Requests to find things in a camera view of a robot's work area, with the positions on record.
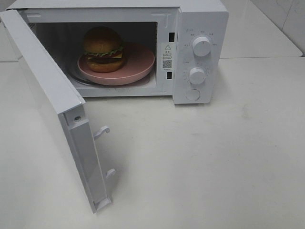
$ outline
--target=warning label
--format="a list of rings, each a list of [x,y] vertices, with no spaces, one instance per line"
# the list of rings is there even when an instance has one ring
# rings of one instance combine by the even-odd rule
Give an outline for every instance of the warning label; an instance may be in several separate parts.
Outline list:
[[[161,43],[162,68],[172,70],[176,47],[173,43]]]

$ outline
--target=round button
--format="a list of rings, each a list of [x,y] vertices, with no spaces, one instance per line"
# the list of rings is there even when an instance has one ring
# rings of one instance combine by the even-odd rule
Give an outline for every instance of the round button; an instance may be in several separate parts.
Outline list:
[[[186,98],[191,101],[196,101],[200,97],[200,91],[192,89],[186,92]]]
[[[211,40],[206,36],[200,36],[193,41],[192,46],[196,56],[205,56],[211,51]]]
[[[192,84],[201,84],[205,81],[205,72],[202,68],[192,68],[189,73]]]

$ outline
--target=white knob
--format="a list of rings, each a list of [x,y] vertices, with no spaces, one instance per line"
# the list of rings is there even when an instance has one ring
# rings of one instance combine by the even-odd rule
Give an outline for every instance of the white knob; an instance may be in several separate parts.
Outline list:
[[[205,73],[202,68],[192,68],[189,73],[189,79],[192,84],[201,84],[205,81]]]
[[[211,40],[206,36],[200,36],[193,41],[192,46],[196,56],[205,56],[211,51]]]

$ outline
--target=control panel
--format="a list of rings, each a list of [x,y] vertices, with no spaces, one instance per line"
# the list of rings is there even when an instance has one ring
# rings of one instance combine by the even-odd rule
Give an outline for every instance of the control panel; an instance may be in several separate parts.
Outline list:
[[[181,17],[173,99],[175,104],[208,103],[212,97],[228,12],[183,12]]]

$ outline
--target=microwave casing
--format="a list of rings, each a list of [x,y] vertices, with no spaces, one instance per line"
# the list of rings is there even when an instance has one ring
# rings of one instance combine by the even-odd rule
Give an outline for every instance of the microwave casing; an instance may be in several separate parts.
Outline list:
[[[177,104],[208,103],[216,76],[217,65],[228,19],[228,12],[218,0],[166,1],[80,1],[80,0],[17,0],[6,12],[0,12],[0,29],[4,29],[11,42],[27,82],[37,100],[37,108],[56,137],[65,136],[72,158],[84,186],[93,212],[111,202],[106,180],[114,170],[102,172],[95,140],[108,127],[97,129],[93,134],[86,117],[82,93],[68,79],[30,29],[30,23],[40,22],[119,22],[147,21],[158,18],[167,30],[158,34],[157,68],[155,87],[138,89],[103,88],[95,90],[93,96],[139,96],[172,95]],[[168,32],[175,33],[174,44],[169,43]],[[193,42],[205,37],[211,51],[202,57],[194,54]],[[158,64],[162,58],[161,47],[169,43],[173,50],[173,78],[160,78]],[[190,82],[190,71],[203,68],[205,81]]]

